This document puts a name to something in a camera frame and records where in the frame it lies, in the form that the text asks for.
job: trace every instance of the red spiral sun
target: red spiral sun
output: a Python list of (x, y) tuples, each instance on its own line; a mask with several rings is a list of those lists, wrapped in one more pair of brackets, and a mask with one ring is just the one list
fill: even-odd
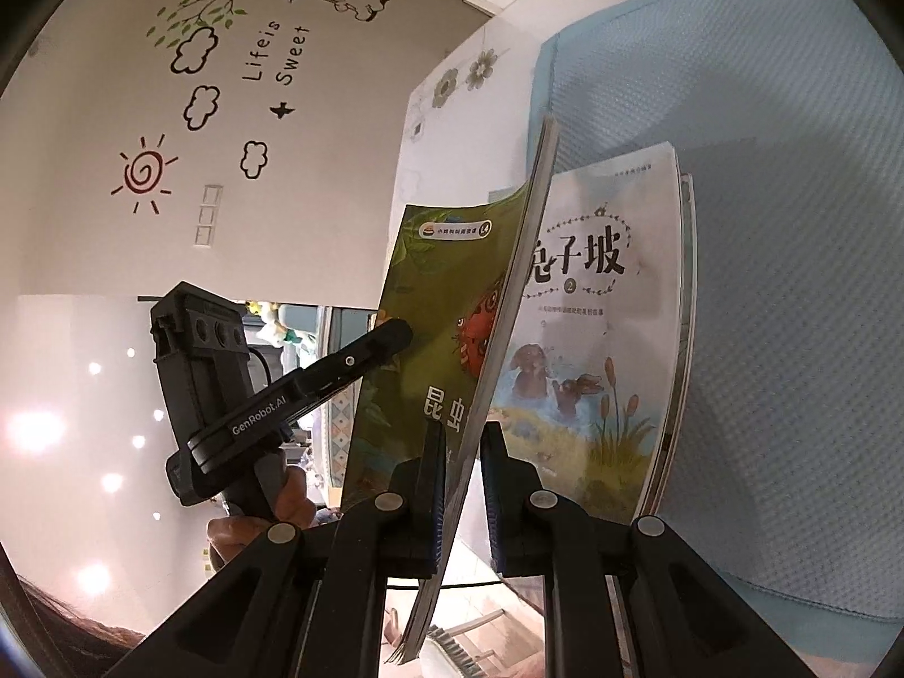
[[(148, 150), (147, 141), (142, 137), (141, 153), (138, 153), (134, 158), (128, 157), (125, 153), (119, 153), (119, 157), (125, 161), (125, 168), (122, 172), (123, 183), (118, 188), (113, 189), (110, 192), (110, 196), (115, 196), (122, 189), (129, 189), (130, 192), (139, 197), (150, 196), (155, 190), (164, 196), (172, 193), (169, 189), (158, 187), (164, 177), (164, 168), (170, 163), (179, 160), (178, 158), (164, 160), (163, 154), (160, 153), (160, 146), (163, 145), (164, 138), (166, 138), (166, 135), (160, 135), (160, 139), (157, 141), (157, 148)], [(139, 201), (134, 203), (133, 214), (138, 213), (140, 205), (141, 201), (139, 199)], [(159, 216), (160, 208), (157, 207), (157, 201), (153, 198), (151, 198), (151, 208)]]

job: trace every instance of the hand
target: hand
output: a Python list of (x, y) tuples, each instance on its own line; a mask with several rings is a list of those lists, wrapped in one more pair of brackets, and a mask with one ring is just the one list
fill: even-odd
[[(307, 499), (307, 479), (304, 469), (288, 466), (286, 484), (277, 496), (274, 510), (279, 523), (292, 523), (301, 529), (311, 527), (318, 508)], [(220, 517), (207, 523), (207, 540), (220, 557), (229, 563), (272, 524), (258, 517), (243, 515)]]

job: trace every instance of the blue mesh fabric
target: blue mesh fabric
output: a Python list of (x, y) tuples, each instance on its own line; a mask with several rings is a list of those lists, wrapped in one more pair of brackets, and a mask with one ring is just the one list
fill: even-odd
[(712, 565), (904, 618), (904, 75), (851, 0), (634, 0), (545, 44), (557, 169), (694, 178), (692, 379), (662, 514)]

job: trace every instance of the flower decoration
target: flower decoration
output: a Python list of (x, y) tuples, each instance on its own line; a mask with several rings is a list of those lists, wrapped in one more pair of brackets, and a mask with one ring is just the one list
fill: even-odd
[(440, 79), (440, 82), (437, 83), (436, 88), (433, 90), (433, 106), (440, 109), (446, 103), (446, 100), (451, 97), (457, 86), (458, 69), (451, 68), (443, 74), (442, 79)]
[(471, 73), (467, 75), (467, 90), (479, 89), (493, 75), (493, 65), (499, 61), (493, 49), (482, 51), (477, 60), (471, 64)]

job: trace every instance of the screw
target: screw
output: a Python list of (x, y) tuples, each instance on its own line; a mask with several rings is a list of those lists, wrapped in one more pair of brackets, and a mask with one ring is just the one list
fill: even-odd
[(559, 498), (555, 493), (546, 489), (538, 489), (531, 494), (531, 505), (539, 507), (541, 510), (549, 510), (557, 505)]
[(401, 498), (400, 494), (396, 494), (395, 492), (384, 492), (383, 494), (377, 495), (377, 498), (373, 501), (373, 506), (382, 512), (392, 512), (399, 509), (402, 502), (404, 502), (404, 500)]
[(282, 545), (295, 540), (295, 526), (289, 523), (277, 523), (267, 531), (271, 543)]
[(658, 538), (666, 532), (666, 524), (658, 517), (648, 515), (637, 521), (637, 529), (649, 538)]

